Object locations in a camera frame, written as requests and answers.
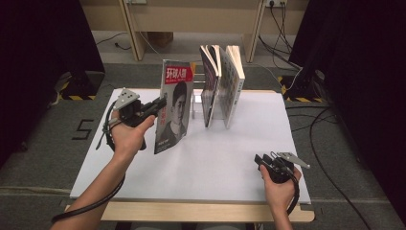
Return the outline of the black and red magazine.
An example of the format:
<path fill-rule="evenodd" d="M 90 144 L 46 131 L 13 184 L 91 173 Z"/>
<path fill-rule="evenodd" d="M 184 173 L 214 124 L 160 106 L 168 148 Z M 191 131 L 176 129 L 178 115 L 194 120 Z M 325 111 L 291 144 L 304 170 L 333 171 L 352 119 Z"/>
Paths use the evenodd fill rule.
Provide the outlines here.
<path fill-rule="evenodd" d="M 187 134 L 193 77 L 190 62 L 163 60 L 160 97 L 167 100 L 167 105 L 158 113 L 155 154 L 174 147 Z"/>

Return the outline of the person's right hand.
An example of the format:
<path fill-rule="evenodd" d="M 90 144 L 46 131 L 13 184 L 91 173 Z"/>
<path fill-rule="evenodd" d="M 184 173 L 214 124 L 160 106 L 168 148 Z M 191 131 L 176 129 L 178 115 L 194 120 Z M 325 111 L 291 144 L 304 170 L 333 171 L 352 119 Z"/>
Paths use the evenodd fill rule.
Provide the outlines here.
<path fill-rule="evenodd" d="M 261 177 L 264 182 L 265 198 L 272 213 L 285 214 L 295 194 L 292 180 L 278 184 L 272 181 L 268 170 L 260 166 Z"/>

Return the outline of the black curtain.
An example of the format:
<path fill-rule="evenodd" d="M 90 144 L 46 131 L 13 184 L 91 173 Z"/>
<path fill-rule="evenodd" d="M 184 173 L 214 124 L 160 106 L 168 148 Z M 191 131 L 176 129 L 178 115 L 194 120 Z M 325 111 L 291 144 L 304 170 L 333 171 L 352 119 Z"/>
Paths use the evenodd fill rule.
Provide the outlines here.
<path fill-rule="evenodd" d="M 406 0 L 308 0 L 291 61 L 317 71 L 406 224 Z"/>
<path fill-rule="evenodd" d="M 0 168 L 70 72 L 103 72 L 79 0 L 0 0 Z"/>

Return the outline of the clear acrylic book rack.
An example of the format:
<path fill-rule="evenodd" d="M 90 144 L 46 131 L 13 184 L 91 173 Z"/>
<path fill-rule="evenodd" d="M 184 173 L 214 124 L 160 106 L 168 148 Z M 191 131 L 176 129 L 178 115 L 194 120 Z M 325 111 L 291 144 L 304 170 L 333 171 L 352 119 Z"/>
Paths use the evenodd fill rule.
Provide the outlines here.
<path fill-rule="evenodd" d="M 197 73 L 194 75 L 193 79 L 193 91 L 192 91 L 192 117 L 194 119 L 203 120 L 203 106 L 201 93 L 205 86 L 205 75 L 202 73 Z"/>

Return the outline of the person's left hand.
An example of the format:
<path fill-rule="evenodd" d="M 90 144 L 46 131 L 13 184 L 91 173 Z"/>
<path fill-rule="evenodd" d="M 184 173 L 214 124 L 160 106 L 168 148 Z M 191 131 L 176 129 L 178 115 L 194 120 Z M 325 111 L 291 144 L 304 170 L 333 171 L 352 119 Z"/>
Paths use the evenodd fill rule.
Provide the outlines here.
<path fill-rule="evenodd" d="M 151 115 L 136 127 L 126 126 L 119 122 L 112 124 L 110 131 L 115 145 L 113 158 L 131 161 L 141 149 L 145 134 L 154 125 L 154 122 L 155 117 Z"/>

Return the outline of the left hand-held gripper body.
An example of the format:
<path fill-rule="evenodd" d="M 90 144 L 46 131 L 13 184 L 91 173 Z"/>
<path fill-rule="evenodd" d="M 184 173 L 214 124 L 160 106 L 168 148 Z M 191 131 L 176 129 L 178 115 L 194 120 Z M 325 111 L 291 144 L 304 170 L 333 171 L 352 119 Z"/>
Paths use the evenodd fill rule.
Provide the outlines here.
<path fill-rule="evenodd" d="M 124 88 L 113 105 L 113 110 L 119 112 L 119 118 L 112 121 L 112 126 L 124 124 L 136 127 L 148 117 L 147 111 L 151 107 L 152 103 L 142 104 L 139 94 Z"/>

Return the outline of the brown cardboard box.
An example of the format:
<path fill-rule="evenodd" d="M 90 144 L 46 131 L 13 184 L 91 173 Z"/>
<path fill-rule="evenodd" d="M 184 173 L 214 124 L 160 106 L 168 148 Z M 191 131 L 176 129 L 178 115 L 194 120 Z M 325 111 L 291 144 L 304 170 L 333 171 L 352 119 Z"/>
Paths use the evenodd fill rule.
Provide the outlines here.
<path fill-rule="evenodd" d="M 167 47 L 173 41 L 173 32 L 148 32 L 148 41 L 160 48 Z"/>

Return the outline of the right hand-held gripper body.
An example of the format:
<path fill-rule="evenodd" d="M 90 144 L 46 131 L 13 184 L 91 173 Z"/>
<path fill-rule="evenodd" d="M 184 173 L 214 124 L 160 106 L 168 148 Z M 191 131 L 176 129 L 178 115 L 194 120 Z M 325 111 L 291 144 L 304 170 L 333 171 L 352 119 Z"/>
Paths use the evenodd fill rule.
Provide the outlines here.
<path fill-rule="evenodd" d="M 291 152 L 271 151 L 267 155 L 272 158 L 272 162 L 264 162 L 264 166 L 268 170 L 271 180 L 277 184 L 288 181 L 294 175 L 295 164 L 305 167 L 306 169 L 310 168 L 309 164 Z"/>

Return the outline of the black stand base striped tape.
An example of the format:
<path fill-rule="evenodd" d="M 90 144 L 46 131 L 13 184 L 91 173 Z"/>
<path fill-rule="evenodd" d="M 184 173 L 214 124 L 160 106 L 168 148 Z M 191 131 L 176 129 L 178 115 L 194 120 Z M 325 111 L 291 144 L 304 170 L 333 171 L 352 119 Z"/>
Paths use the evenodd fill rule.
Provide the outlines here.
<path fill-rule="evenodd" d="M 282 97 L 286 101 L 300 103 L 321 103 L 320 92 L 311 80 L 300 78 L 301 72 L 294 76 L 282 75 L 277 77 L 281 86 Z"/>
<path fill-rule="evenodd" d="M 105 73 L 99 71 L 85 71 L 79 76 L 67 72 L 56 83 L 57 98 L 65 101 L 94 100 L 104 76 Z"/>

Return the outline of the white book with picture grid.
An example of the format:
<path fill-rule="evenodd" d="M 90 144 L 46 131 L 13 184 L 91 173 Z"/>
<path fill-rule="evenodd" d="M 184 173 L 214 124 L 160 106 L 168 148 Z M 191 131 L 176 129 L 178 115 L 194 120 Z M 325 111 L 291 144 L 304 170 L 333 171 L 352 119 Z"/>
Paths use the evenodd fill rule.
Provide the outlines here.
<path fill-rule="evenodd" d="M 240 49 L 229 45 L 220 50 L 222 76 L 219 85 L 219 101 L 226 128 L 231 126 L 240 93 L 245 81 Z"/>

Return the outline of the beige wooden desk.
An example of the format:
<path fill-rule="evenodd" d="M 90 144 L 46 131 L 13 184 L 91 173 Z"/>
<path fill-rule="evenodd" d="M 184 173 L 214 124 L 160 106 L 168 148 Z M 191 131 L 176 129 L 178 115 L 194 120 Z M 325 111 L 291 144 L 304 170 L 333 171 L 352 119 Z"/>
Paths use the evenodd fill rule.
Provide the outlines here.
<path fill-rule="evenodd" d="M 238 34 L 245 59 L 255 56 L 265 0 L 119 0 L 134 58 L 141 61 L 148 32 Z"/>

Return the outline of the white table mat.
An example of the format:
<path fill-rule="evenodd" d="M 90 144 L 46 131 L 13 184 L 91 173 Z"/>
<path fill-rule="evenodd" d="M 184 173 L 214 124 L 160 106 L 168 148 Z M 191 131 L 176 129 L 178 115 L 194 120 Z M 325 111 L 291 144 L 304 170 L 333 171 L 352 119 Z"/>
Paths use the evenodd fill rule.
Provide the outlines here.
<path fill-rule="evenodd" d="M 158 154 L 155 132 L 147 131 L 116 200 L 263 202 L 255 156 L 296 152 L 282 95 L 267 91 L 243 91 L 229 128 L 191 119 L 187 135 Z"/>

